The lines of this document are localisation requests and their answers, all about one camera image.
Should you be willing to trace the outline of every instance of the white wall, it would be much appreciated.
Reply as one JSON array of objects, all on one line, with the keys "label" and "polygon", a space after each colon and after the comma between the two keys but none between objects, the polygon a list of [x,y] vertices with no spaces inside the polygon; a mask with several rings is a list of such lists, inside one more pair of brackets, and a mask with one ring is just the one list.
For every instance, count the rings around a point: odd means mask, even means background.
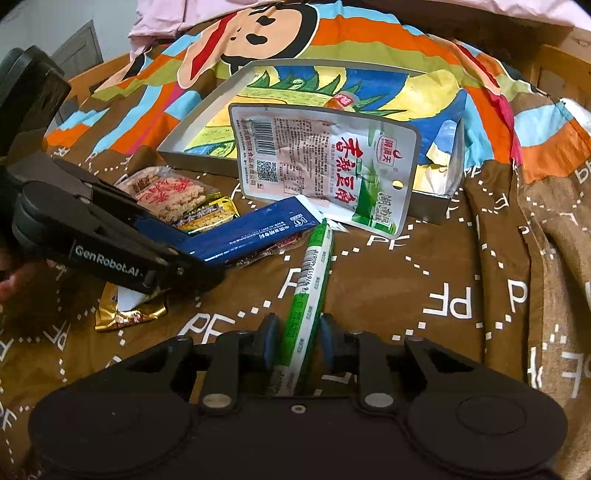
[{"label": "white wall", "polygon": [[137,0],[25,0],[0,22],[0,60],[31,45],[52,55],[90,20],[103,59],[113,59],[129,51],[136,6]]}]

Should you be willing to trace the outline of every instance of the yellow snack package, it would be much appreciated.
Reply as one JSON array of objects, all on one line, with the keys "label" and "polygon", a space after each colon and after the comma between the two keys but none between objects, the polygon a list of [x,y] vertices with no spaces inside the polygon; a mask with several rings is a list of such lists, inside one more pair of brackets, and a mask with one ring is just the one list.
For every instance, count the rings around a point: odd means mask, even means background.
[{"label": "yellow snack package", "polygon": [[193,235],[211,230],[239,216],[234,202],[229,197],[222,197],[187,215],[176,222],[174,226],[189,235]]},{"label": "yellow snack package", "polygon": [[105,285],[103,294],[100,297],[99,308],[95,314],[95,330],[97,332],[118,330],[130,325],[149,322],[168,313],[164,303],[164,295],[148,300],[130,312],[120,312],[117,310],[117,291],[117,285],[112,283]]}]

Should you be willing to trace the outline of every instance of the blue and yellow painting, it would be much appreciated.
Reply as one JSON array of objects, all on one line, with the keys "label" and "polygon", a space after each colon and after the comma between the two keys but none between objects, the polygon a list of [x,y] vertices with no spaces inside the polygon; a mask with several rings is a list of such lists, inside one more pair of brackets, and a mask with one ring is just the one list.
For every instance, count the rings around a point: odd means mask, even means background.
[{"label": "blue and yellow painting", "polygon": [[346,110],[408,122],[421,132],[419,164],[446,121],[459,122],[466,92],[447,70],[410,76],[403,72],[327,66],[257,67],[254,80],[228,102],[189,142],[185,152],[236,158],[231,103],[324,106],[339,92],[359,101]]}]

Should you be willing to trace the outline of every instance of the screw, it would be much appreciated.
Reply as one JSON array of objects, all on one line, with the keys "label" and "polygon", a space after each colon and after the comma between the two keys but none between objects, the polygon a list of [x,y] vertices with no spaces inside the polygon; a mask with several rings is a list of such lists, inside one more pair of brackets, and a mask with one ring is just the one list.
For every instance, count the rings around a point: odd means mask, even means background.
[{"label": "screw", "polygon": [[394,403],[394,399],[387,393],[370,393],[365,397],[365,403],[373,408],[386,408]]},{"label": "screw", "polygon": [[210,393],[203,397],[202,403],[208,408],[226,408],[232,403],[232,397],[223,393]]},{"label": "screw", "polygon": [[306,413],[306,410],[308,410],[308,409],[303,405],[292,405],[291,406],[291,411],[293,413]]}]

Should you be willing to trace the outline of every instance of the pink fabric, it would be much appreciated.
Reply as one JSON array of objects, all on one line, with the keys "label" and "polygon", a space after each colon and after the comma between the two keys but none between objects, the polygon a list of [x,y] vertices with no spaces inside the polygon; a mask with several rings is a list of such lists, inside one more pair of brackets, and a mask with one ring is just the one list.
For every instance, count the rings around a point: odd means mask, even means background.
[{"label": "pink fabric", "polygon": [[574,0],[433,0],[499,15],[568,25],[591,31],[591,17]]},{"label": "pink fabric", "polygon": [[273,0],[138,0],[137,19],[129,32],[131,57],[144,52],[156,38],[176,38],[179,32],[237,10]]}]

